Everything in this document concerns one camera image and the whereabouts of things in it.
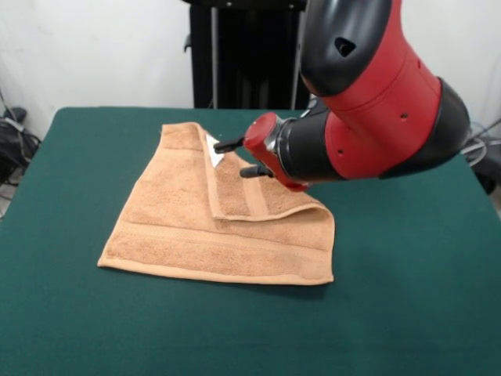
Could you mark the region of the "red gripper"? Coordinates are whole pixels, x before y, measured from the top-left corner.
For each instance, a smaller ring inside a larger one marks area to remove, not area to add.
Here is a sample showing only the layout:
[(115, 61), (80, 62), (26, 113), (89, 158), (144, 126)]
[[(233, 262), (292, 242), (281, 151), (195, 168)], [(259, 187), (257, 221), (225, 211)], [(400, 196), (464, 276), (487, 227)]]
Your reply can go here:
[(288, 190), (304, 192), (309, 183), (303, 177), (308, 161), (307, 132), (312, 126), (310, 117), (282, 119), (275, 113), (261, 115), (241, 137), (218, 141), (215, 153), (230, 153), (242, 146), (258, 162), (240, 169), (240, 177), (274, 178)]

